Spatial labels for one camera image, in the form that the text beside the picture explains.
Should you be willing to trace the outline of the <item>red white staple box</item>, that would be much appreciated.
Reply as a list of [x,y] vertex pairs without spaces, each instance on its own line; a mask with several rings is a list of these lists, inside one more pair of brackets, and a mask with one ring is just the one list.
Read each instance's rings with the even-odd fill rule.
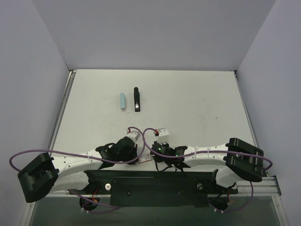
[[148,161],[151,161],[152,160],[152,156],[148,153],[148,154],[145,154],[145,155],[141,155],[139,158],[138,158],[138,163],[144,163],[144,162],[148,162]]

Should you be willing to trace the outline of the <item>light blue white stapler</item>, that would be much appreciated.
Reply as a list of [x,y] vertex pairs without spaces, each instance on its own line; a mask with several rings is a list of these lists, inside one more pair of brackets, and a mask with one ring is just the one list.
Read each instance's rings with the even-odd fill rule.
[[119,95],[119,104],[120,104],[120,109],[121,111],[126,110],[126,97],[124,93],[120,93]]

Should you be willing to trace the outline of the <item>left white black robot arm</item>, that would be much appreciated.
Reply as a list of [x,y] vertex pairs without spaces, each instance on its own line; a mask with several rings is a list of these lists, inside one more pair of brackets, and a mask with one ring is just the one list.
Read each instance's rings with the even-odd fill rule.
[[101,170],[115,164],[137,161],[137,139],[125,136],[82,154],[51,157],[41,153],[26,165],[18,179],[27,203],[36,202],[50,192],[77,189],[87,194],[96,190],[97,182],[88,178],[87,170]]

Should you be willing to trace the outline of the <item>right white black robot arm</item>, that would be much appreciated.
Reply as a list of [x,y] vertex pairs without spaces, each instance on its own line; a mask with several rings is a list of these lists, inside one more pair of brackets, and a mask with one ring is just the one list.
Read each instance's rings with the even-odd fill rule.
[[238,138],[211,147],[178,146],[155,142],[151,153],[159,161],[177,169],[221,166],[210,180],[211,189],[220,193],[238,181],[261,182],[264,151]]

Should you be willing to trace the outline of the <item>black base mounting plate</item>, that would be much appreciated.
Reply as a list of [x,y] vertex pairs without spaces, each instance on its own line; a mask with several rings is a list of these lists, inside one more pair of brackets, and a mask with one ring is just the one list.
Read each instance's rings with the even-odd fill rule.
[[118,207],[208,206],[208,198],[238,194],[218,186],[214,172],[88,170],[84,195],[109,195]]

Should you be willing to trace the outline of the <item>aluminium frame rail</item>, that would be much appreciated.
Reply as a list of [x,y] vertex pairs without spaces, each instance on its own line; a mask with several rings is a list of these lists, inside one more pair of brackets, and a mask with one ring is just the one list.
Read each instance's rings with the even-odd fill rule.
[[[276,176],[264,177],[261,182],[253,182],[253,196],[281,196],[282,192]],[[240,196],[251,195],[251,184],[248,181],[237,182]]]

